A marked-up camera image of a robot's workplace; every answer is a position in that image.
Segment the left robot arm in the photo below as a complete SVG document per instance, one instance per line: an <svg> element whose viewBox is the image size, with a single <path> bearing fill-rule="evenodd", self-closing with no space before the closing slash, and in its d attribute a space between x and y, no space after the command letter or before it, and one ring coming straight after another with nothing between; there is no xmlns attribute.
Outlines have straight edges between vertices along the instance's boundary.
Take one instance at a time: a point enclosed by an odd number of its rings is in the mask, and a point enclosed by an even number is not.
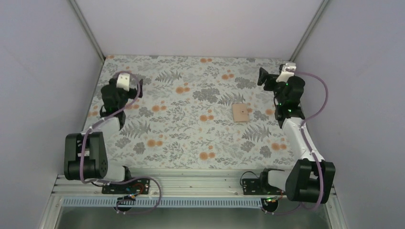
<svg viewBox="0 0 405 229"><path fill-rule="evenodd" d="M67 180L84 183L121 184L131 179L127 166L108 162L106 141L125 124L125 106L129 99L143 96L143 80L136 87L129 86L129 75L111 78L101 88L103 105L101 119L81 133L68 134L64 146L64 176Z"/></svg>

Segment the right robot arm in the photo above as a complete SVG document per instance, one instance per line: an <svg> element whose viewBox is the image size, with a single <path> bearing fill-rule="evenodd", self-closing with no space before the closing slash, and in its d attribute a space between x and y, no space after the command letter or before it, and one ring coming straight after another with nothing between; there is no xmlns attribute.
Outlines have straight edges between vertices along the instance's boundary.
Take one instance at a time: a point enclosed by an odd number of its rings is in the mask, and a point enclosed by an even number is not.
<svg viewBox="0 0 405 229"><path fill-rule="evenodd" d="M300 100L305 81L295 67L281 65L278 74L259 69L257 84L274 94L275 118L290 141L296 157L291 170L265 168L260 176L241 179L244 195L281 195L291 201L325 204L330 195L336 172L313 143L307 129L309 120L303 114Z"/></svg>

